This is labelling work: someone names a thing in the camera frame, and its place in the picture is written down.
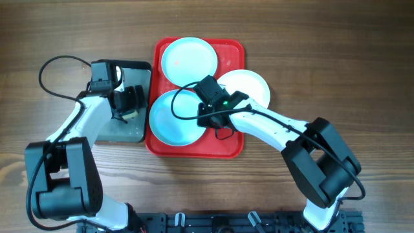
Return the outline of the green yellow sponge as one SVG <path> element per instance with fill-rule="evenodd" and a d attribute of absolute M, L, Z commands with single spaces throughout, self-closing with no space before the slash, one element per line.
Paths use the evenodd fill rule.
<path fill-rule="evenodd" d="M 137 110 L 130 110 L 125 113 L 122 113 L 122 118 L 126 120 L 134 119 L 138 116 L 138 114 L 139 112 Z"/>

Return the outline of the white plate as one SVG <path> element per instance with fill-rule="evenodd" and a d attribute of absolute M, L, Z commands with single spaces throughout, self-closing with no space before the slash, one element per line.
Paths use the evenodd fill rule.
<path fill-rule="evenodd" d="M 217 83 L 229 94 L 236 91 L 247 94 L 259 105 L 267 108 L 270 103 L 270 88 L 266 81 L 256 72 L 238 69 L 222 75 Z"/>

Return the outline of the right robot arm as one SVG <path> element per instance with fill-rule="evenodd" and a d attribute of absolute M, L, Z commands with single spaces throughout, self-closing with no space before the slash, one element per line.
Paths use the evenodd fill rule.
<path fill-rule="evenodd" d="M 357 175 L 362 167 L 329 121 L 287 118 L 239 91 L 197 91 L 197 96 L 202 101 L 198 113 L 202 126 L 248 133 L 280 151 L 296 186 L 307 198 L 304 218 L 317 230 L 334 223 L 348 188 L 361 184 Z"/>

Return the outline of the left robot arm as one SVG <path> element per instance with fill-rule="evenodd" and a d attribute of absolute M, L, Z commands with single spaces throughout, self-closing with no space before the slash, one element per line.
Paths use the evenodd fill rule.
<path fill-rule="evenodd" d="M 132 206 L 104 195 L 91 148 L 101 128 L 146 102 L 141 86 L 82 91 L 74 111 L 48 139 L 25 149 L 26 211 L 44 231 L 79 225 L 102 232 L 145 232 Z"/>

